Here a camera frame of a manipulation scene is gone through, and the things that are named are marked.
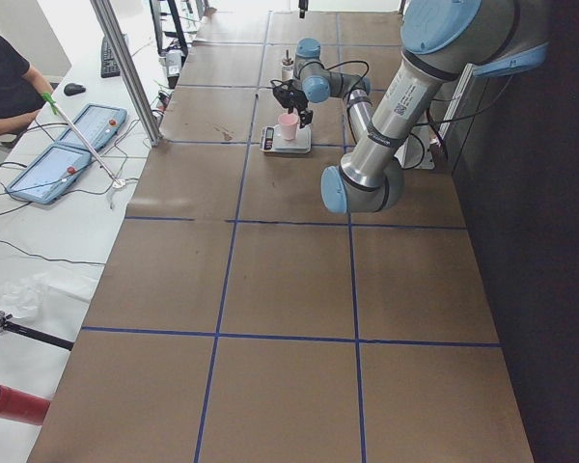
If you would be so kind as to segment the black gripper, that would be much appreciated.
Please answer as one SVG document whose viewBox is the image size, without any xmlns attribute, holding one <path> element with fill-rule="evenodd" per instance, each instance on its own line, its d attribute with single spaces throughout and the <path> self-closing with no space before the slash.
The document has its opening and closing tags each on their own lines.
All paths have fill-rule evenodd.
<svg viewBox="0 0 579 463">
<path fill-rule="evenodd" d="M 273 79 L 272 93 L 276 100 L 289 114 L 296 112 L 299 117 L 299 127 L 304 128 L 312 123 L 313 111 L 309 109 L 309 101 L 302 90 L 294 86 L 293 80 Z"/>
</svg>

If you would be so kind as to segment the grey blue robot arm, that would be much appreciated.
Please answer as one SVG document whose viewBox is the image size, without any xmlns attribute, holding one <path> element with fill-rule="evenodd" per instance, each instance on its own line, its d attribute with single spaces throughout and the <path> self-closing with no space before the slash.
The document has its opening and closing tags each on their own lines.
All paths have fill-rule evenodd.
<svg viewBox="0 0 579 463">
<path fill-rule="evenodd" d="M 446 82 L 464 68 L 475 76 L 513 75 L 540 66 L 548 49 L 548 1 L 413 1 L 400 28 L 401 63 L 379 105 L 364 76 L 334 72 L 320 60 L 320 44 L 301 40 L 293 75 L 272 92 L 301 125 L 310 103 L 345 100 L 357 143 L 321 176 L 325 207 L 333 213 L 378 212 L 392 207 L 404 185 L 395 154 Z"/>
</svg>

